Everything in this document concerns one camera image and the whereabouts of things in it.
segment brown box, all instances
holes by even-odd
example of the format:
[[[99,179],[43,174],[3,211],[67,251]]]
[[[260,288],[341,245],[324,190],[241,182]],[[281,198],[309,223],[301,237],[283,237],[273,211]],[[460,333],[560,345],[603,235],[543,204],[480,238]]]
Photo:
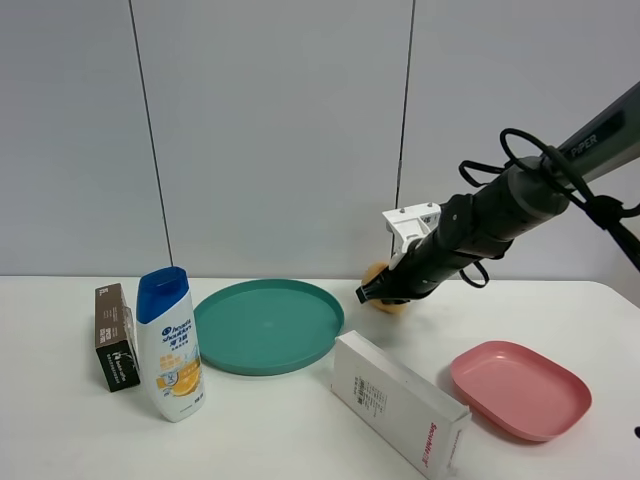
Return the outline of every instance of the brown box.
[[[112,392],[140,383],[125,330],[130,316],[122,285],[96,288],[96,353]]]

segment teal plate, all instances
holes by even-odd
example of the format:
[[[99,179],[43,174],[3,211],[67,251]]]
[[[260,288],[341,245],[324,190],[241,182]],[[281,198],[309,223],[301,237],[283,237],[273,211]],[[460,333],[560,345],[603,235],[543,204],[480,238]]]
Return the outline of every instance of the teal plate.
[[[278,375],[322,358],[344,325],[330,293],[296,280],[253,280],[196,307],[200,354],[240,375]]]

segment shampoo bottle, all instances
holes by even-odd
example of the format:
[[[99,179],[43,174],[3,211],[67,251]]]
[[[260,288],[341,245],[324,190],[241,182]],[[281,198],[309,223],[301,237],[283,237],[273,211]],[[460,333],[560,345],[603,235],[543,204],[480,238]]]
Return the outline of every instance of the shampoo bottle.
[[[158,410],[178,422],[204,402],[187,273],[167,267],[142,277],[136,317],[141,382]]]

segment white bracket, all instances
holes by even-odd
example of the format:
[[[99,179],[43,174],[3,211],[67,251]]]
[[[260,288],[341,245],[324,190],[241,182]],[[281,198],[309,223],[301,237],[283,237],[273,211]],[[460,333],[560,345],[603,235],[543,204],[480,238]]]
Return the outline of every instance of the white bracket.
[[[422,203],[411,207],[398,208],[382,212],[387,220],[387,230],[395,238],[393,254],[389,261],[389,270],[393,270],[405,256],[414,241],[426,238],[438,225],[440,205]]]

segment pink plate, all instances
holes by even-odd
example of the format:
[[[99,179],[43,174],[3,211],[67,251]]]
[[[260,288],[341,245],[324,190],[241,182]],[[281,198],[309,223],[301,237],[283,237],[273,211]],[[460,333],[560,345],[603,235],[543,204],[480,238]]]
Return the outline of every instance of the pink plate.
[[[463,353],[451,363],[451,376],[469,405],[526,440],[563,434],[591,406],[582,380],[511,342],[486,342]]]

